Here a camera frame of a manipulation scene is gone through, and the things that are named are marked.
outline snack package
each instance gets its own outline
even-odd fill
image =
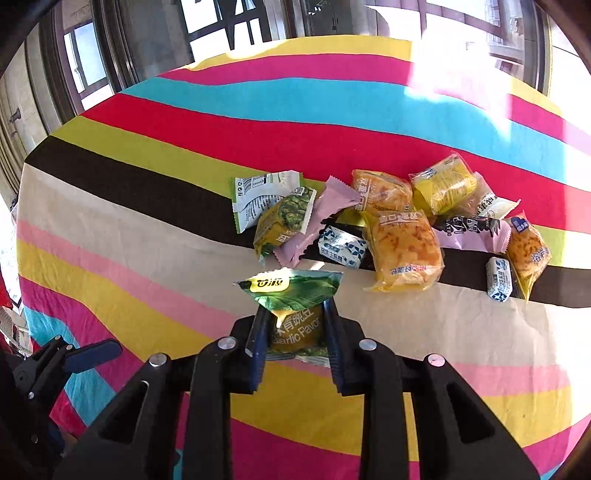
[[[374,291],[425,290],[443,271],[437,237],[424,212],[363,212],[363,237],[374,256]]]
[[[425,199],[433,215],[450,210],[476,189],[478,181],[457,153],[420,173],[410,175],[413,188]]]
[[[413,204],[413,190],[406,180],[381,171],[353,170],[353,188],[361,194],[355,208],[369,212],[405,212]]]
[[[261,215],[256,226],[254,248],[261,263],[264,263],[274,248],[282,245],[297,232],[308,228],[316,191],[297,187],[287,197]]]
[[[281,353],[318,354],[324,345],[322,305],[287,315],[271,336],[269,350]]]
[[[442,248],[493,254],[505,253],[511,236],[511,227],[506,222],[477,216],[438,217],[433,231]]]
[[[301,183],[301,173],[286,170],[245,179],[232,178],[232,211],[236,231],[255,226],[263,212],[289,195]]]
[[[362,238],[330,225],[324,229],[318,239],[320,255],[349,268],[359,268],[367,247],[367,242]]]
[[[517,284],[523,298],[529,300],[531,289],[552,259],[552,254],[539,231],[527,221],[524,213],[504,221],[511,226],[507,257],[517,275]]]
[[[361,201],[359,192],[345,185],[336,177],[326,180],[326,188],[314,201],[312,214],[305,233],[298,232],[280,247],[274,254],[282,267],[295,267],[300,262],[304,250],[318,238],[324,228],[322,221],[343,208],[357,205]]]
[[[496,301],[505,301],[513,291],[511,267],[504,258],[492,257],[486,263],[486,283],[488,296]]]
[[[454,215],[481,216],[502,220],[519,205],[521,199],[513,202],[496,196],[477,171],[474,172],[474,177],[478,182],[476,189],[452,208],[451,213]]]
[[[288,315],[315,307],[339,288],[341,272],[282,268],[236,282],[242,291],[277,316],[277,328]]]

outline table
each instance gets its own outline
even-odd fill
[[[342,315],[400,355],[443,354],[548,478],[591,419],[590,138],[499,70],[381,37],[265,43],[130,87],[48,137],[22,175],[33,338],[125,347],[72,377],[54,419],[80,434],[152,353],[191,355],[255,312],[232,285],[261,267],[252,230],[236,234],[231,177],[295,169],[321,190],[330,174],[406,177],[454,150],[497,195],[522,199],[552,251],[529,303],[491,300],[488,257],[475,252],[447,250],[441,281],[422,293],[370,293],[372,271],[322,268],[346,270]],[[362,399],[339,397],[328,369],[267,364],[254,396],[232,398],[232,417],[237,479],[356,478]]]

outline pink stripe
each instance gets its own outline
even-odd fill
[[[358,80],[406,85],[419,92],[440,93],[471,103],[501,118],[509,118],[591,155],[591,135],[542,107],[511,95],[501,75],[478,66],[406,60],[371,54],[326,53],[268,56],[203,70],[177,69],[161,74],[171,80],[202,85],[256,82],[288,77]]]
[[[220,338],[231,330],[236,318],[165,288],[108,258],[93,254],[67,240],[20,220],[18,238],[45,250],[70,265],[110,280],[157,312],[209,338]]]
[[[24,220],[20,220],[18,223],[17,235],[19,239],[32,243],[71,265],[81,267],[85,270],[106,277],[120,286],[123,290],[166,316],[175,320],[178,318],[173,315],[180,316],[181,319],[178,319],[180,323],[203,333],[209,338],[214,339],[227,335],[232,329],[234,318],[229,314],[207,307],[178,294],[173,290],[164,288],[157,283],[138,275],[132,270],[125,268],[123,265],[117,264],[107,258],[91,254],[87,250],[73,245],[63,238],[38,229]],[[43,304],[50,304],[51,301],[45,299],[40,303],[40,308],[42,308]],[[183,308],[186,309],[186,311],[180,310],[178,305],[183,305]],[[39,312],[46,313],[59,319],[63,319],[65,315],[65,312],[51,314],[34,306],[31,306],[31,308],[35,308]],[[104,328],[86,307],[83,308],[87,311],[86,315],[91,315],[93,320],[86,322],[86,317],[83,312],[80,312],[79,317],[82,319],[80,322],[89,323],[90,325],[98,323]],[[84,338],[90,339],[87,342],[80,339],[79,334],[72,333],[84,344],[97,341],[91,339],[94,338],[94,333],[90,332],[86,327],[82,328],[79,334],[86,335]],[[330,369],[325,367],[305,364],[298,360],[289,361],[287,362],[287,365],[291,368],[310,372],[321,377],[330,377]],[[549,365],[545,367],[495,367],[492,365],[454,364],[454,367],[481,396],[536,393],[555,390],[569,384],[568,376],[558,365]],[[122,380],[120,385],[123,385],[125,381],[126,379]]]
[[[572,427],[524,448],[540,475],[549,472],[566,460],[566,457],[573,451],[574,446],[583,436],[590,421],[591,414],[572,425]]]
[[[23,301],[28,307],[51,317],[60,319],[70,329],[74,337],[76,337],[81,345],[98,342],[106,338],[113,338],[107,328],[104,327],[104,325],[101,324],[101,322],[98,321],[98,319],[94,317],[94,315],[88,311],[84,305],[80,304],[76,300],[41,287],[22,277],[21,291]],[[140,368],[142,362],[129,350],[124,348],[123,354],[118,359],[109,362],[107,365],[103,365],[97,370],[115,391],[119,391],[123,385],[122,382],[124,382],[125,379],[131,378],[131,376]],[[189,396],[185,394],[181,403],[179,428],[177,432],[176,445],[179,449],[182,449],[184,443],[188,406]],[[64,408],[67,408],[67,406],[62,405],[58,410],[56,410],[56,414],[59,414],[59,412]],[[68,415],[68,412],[64,410],[63,414]],[[72,428],[72,422],[66,417],[58,418],[63,420],[63,424],[66,424]],[[532,462],[536,465],[540,473],[545,473],[554,468],[560,462],[564,461],[567,455],[574,448],[576,442],[581,437],[590,420],[591,415],[576,423],[574,426],[569,427],[568,429],[563,430],[562,432],[557,433],[548,439],[525,447],[524,450]],[[250,429],[250,435],[253,437],[252,440],[250,440],[250,437],[248,437],[245,433],[248,429]],[[315,447],[292,442],[291,440],[277,437],[263,430],[246,426],[237,420],[232,420],[232,433],[234,434],[235,431],[238,432],[235,434],[238,436],[233,438],[232,444],[235,450],[234,455],[236,457],[236,465],[240,465],[241,463],[239,462],[245,461],[249,462],[249,468],[254,468],[256,465],[253,464],[253,461],[255,458],[259,457],[256,452],[267,452],[272,451],[273,449],[279,449],[283,452],[283,448],[285,448],[291,452],[288,455],[290,458],[308,458],[307,455],[316,456],[319,455],[320,452],[323,455],[327,455],[327,459],[324,461],[328,463],[333,462],[335,464],[330,471],[338,470],[339,472],[342,472],[344,476],[340,478],[346,478],[347,480],[349,479],[349,475],[353,475],[356,472],[355,468],[358,468],[358,466],[354,467],[352,460],[357,459],[356,456],[316,449]],[[265,448],[261,449],[260,446],[257,446],[255,449],[251,449],[251,445],[256,444],[256,442],[262,442],[263,440],[266,442]],[[294,450],[298,449],[299,451],[297,455],[292,456]],[[283,462],[282,455],[272,455],[269,456],[267,460],[271,458],[273,460],[282,459],[281,462]],[[269,468],[273,469],[273,472],[275,471],[274,469],[283,468],[281,466],[281,462],[278,462],[277,464],[272,463]],[[411,464],[411,471],[418,471],[417,465],[413,466]]]

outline yellow stripe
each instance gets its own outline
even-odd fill
[[[109,280],[18,241],[23,277],[84,304],[131,352],[173,358],[198,352],[210,339],[150,309]],[[580,419],[571,418],[570,387],[537,394],[485,397],[484,401],[522,445],[548,438]],[[363,401],[343,398],[329,378],[268,363],[261,389],[236,395],[234,418],[295,442],[358,455]],[[410,446],[417,460],[417,445]]]
[[[276,40],[255,47],[234,50],[203,60],[197,64],[187,65],[183,68],[196,71],[218,65],[235,63],[237,61],[259,59],[261,57],[321,53],[371,54],[413,61],[416,58],[416,55],[413,54],[413,48],[413,42],[407,40],[368,35],[301,37],[291,38],[289,40]],[[510,87],[507,94],[515,95],[526,102],[533,103],[544,110],[548,110],[564,118],[560,108],[552,103],[546,95],[543,95],[515,77],[509,76],[509,78]]]
[[[184,180],[227,198],[231,198],[231,177],[252,177],[263,173],[83,116],[70,120],[52,135],[105,157]],[[305,180],[304,183],[319,193],[324,190],[323,181]]]

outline window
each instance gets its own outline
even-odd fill
[[[181,0],[196,62],[271,40],[262,0]]]
[[[68,64],[84,110],[113,95],[100,58],[93,23],[72,28],[65,33],[64,42]]]

